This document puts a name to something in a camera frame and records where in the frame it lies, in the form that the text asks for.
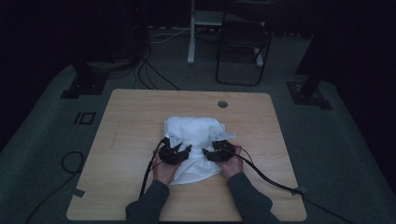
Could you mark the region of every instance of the desk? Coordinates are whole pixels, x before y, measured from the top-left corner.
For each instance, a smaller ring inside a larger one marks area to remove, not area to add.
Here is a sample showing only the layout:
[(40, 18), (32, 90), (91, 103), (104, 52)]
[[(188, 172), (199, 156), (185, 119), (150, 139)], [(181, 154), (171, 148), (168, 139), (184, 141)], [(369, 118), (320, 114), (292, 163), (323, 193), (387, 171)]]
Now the desk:
[[(226, 101), (228, 107), (218, 106)], [(67, 211), (72, 220), (124, 220), (126, 205), (137, 200), (153, 149), (163, 138), (170, 116), (210, 117), (235, 133), (254, 163), (274, 181), (296, 188), (297, 181), (276, 118), (265, 93), (213, 91), (113, 91), (92, 143), (77, 189)], [(263, 181), (245, 165), (252, 184), (274, 202), (272, 212), (283, 221), (306, 217), (300, 196)], [(222, 174), (170, 187), (161, 221), (241, 220)]]
[[(194, 64), (195, 62), (195, 25), (221, 26), (222, 16), (223, 13), (220, 11), (195, 10), (195, 0), (191, 0), (190, 44), (187, 64)], [(234, 20), (242, 20), (235, 16), (232, 16), (232, 18)], [(262, 67), (263, 60), (261, 55), (256, 58), (256, 64), (258, 67)]]

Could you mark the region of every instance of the chair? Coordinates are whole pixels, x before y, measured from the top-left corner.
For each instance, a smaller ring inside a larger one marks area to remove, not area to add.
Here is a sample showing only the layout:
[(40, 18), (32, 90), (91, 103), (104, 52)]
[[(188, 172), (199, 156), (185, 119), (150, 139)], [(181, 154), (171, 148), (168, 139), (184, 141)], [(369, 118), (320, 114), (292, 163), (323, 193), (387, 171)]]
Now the chair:
[[(280, 20), (281, 11), (280, 5), (272, 1), (233, 0), (228, 2), (223, 12), (216, 54), (218, 60), (216, 66), (217, 82), (241, 86), (256, 86), (261, 82), (271, 46), (273, 28)], [(251, 52), (249, 54), (254, 56), (254, 62), (256, 62), (259, 56), (261, 57), (262, 50), (265, 49), (265, 57), (262, 60), (262, 69), (258, 78), (252, 82), (221, 80), (219, 77), (219, 66), (221, 53), (223, 52), (222, 46), (224, 44), (230, 47), (230, 49), (250, 49)]]

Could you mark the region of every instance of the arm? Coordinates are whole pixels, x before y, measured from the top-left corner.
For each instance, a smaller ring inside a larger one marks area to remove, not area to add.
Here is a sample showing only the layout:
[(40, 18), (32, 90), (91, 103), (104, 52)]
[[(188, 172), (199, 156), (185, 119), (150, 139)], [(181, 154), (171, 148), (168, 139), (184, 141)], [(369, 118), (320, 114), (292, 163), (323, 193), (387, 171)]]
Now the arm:
[[(239, 155), (241, 148), (235, 147), (235, 153)], [(228, 179), (233, 201), (245, 224), (279, 223), (271, 213), (272, 201), (251, 185), (243, 173), (243, 161), (240, 158), (233, 156), (217, 164)]]
[(154, 224), (158, 223), (161, 210), (169, 197), (168, 186), (175, 176), (179, 165), (162, 162), (158, 153), (153, 162), (153, 181), (146, 193), (136, 202), (125, 208), (126, 223)]
[(169, 188), (163, 182), (154, 179), (139, 201), (130, 203), (126, 207), (126, 223), (158, 223), (168, 196)]
[(271, 213), (272, 201), (258, 192), (244, 173), (230, 177), (227, 185), (245, 224), (279, 223)]

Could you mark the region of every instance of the crumpled towel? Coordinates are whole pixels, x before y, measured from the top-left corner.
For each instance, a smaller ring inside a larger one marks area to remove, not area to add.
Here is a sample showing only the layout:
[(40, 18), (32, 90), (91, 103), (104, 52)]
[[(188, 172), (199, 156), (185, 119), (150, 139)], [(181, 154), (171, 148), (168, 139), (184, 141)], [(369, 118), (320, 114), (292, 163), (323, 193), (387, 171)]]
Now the crumpled towel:
[(170, 134), (173, 134), (181, 138), (182, 145), (179, 151), (191, 145), (190, 156), (180, 164), (171, 185), (197, 182), (220, 172), (221, 169), (213, 161), (207, 160), (202, 149), (213, 151), (212, 138), (225, 133), (224, 124), (212, 118), (170, 117), (167, 119), (164, 122), (163, 135), (170, 138)]

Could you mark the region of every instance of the person's left hand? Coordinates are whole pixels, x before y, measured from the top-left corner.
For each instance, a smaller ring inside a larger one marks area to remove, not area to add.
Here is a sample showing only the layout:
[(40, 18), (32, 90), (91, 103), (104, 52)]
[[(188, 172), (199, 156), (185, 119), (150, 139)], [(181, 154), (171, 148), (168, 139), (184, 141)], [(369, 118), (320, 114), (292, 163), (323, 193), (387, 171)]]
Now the person's left hand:
[(155, 155), (155, 160), (152, 163), (153, 168), (153, 177), (156, 180), (163, 182), (166, 186), (169, 186), (171, 182), (174, 180), (174, 176), (176, 173), (178, 165), (170, 165), (166, 162), (162, 161), (159, 156), (159, 152)]

